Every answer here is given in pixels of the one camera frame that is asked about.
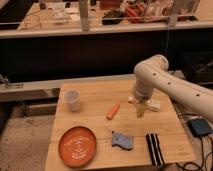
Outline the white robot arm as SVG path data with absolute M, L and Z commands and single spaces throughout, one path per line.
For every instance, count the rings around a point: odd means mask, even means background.
M 157 88 L 213 123 L 213 90 L 169 74 L 168 67 L 169 62 L 163 55 L 154 55 L 139 62 L 134 67 L 134 97 L 139 102 L 148 101 L 153 89 Z

